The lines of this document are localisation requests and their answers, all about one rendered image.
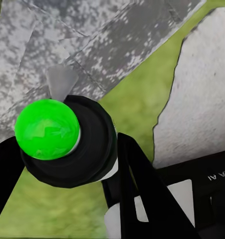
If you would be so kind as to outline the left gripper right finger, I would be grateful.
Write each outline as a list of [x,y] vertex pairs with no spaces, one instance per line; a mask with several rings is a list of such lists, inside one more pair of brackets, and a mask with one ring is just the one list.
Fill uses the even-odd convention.
[[[117,135],[121,239],[202,239],[136,140]],[[132,175],[148,223],[137,220]]]

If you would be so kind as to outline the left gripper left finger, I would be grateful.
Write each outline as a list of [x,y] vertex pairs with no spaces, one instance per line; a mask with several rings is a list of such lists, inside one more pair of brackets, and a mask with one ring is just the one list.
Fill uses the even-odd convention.
[[16,137],[0,143],[0,214],[24,168]]

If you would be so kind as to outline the insectifuge atomizer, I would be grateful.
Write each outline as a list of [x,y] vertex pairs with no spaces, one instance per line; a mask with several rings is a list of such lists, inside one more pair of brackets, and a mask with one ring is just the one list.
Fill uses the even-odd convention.
[[96,101],[69,95],[77,72],[58,65],[46,70],[51,99],[28,105],[15,123],[27,170],[53,187],[75,188],[118,172],[118,135],[111,116]]

